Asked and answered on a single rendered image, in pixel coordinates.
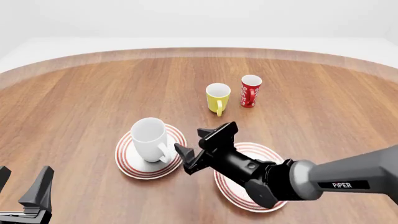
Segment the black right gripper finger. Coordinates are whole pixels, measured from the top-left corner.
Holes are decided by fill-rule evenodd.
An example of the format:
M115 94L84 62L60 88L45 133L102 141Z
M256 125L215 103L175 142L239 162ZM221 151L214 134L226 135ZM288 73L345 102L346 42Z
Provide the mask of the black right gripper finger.
M198 128L197 134L200 138L205 141L214 140L218 137L219 128L206 129L206 128Z
M184 166L191 166L193 160L195 159L194 150L188 147L184 147L179 143L174 144L176 152L179 154L183 161Z

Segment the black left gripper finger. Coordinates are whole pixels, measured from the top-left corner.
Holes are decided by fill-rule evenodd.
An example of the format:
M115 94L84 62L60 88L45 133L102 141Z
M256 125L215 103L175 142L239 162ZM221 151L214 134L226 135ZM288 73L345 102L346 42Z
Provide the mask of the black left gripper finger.
M51 189L54 170L44 166L29 190L19 199L25 214L39 213L41 210L52 212Z
M8 169L6 166L0 166L0 193L4 186L6 185L6 182L9 180L11 176L11 170Z

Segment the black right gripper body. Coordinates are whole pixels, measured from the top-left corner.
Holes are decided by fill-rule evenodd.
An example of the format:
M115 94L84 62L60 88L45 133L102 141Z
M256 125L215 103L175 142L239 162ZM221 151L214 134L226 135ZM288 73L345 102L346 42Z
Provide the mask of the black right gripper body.
M184 171L188 175L192 175L202 169L211 167L214 170L221 172L221 166L226 165L227 157L232 155L234 148L234 135L238 132L237 124L233 121L230 123L218 126L218 137L214 140L205 141L200 139L198 142L201 151L195 155L191 166L184 166Z

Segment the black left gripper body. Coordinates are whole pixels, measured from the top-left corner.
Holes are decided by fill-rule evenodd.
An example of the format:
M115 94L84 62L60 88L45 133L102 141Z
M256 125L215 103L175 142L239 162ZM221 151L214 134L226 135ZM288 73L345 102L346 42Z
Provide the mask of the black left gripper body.
M0 224L49 224L52 214L40 210L35 214L24 212L0 212Z

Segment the yellow and white mug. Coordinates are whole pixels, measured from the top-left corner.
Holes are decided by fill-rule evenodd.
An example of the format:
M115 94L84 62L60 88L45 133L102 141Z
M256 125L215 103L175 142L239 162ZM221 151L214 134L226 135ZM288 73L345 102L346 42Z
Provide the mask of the yellow and white mug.
M208 109L221 117L228 104L231 89L224 83L212 83L206 87Z

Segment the white plate with red rings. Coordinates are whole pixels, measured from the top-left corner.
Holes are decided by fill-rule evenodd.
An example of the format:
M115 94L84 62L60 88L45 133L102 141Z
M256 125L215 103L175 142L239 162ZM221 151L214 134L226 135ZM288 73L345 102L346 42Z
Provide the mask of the white plate with red rings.
M119 140L115 149L115 161L119 169L129 177L142 180L158 179L177 169L181 165L182 159L175 151L174 144L179 143L181 146L186 146L187 141L183 133L175 126L165 124L165 131L170 159L168 163L162 161L147 162L139 154L146 150L144 152L146 158L156 158L156 155L162 156L162 151L157 147L161 144L160 142L139 143L139 148L136 149L135 143L137 141L133 140L131 132L127 132Z
M284 159L279 156L278 153L257 143L239 142L235 143L234 146L238 152L241 152L252 159L275 162L276 164L284 162ZM221 175L218 171L214 171L214 178L216 185L224 197L226 197L226 199L228 199L233 205L244 210L259 213L273 212L282 208L287 203L287 201L279 201L272 208L260 207L252 201L245 189L239 184L236 184L231 179Z

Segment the red mug with white pattern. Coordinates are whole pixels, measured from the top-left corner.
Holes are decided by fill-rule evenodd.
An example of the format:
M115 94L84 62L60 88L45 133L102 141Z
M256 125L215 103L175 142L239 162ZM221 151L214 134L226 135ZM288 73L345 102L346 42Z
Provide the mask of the red mug with white pattern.
M241 101L244 108L253 108L262 84L262 79L255 75L245 75L241 79Z

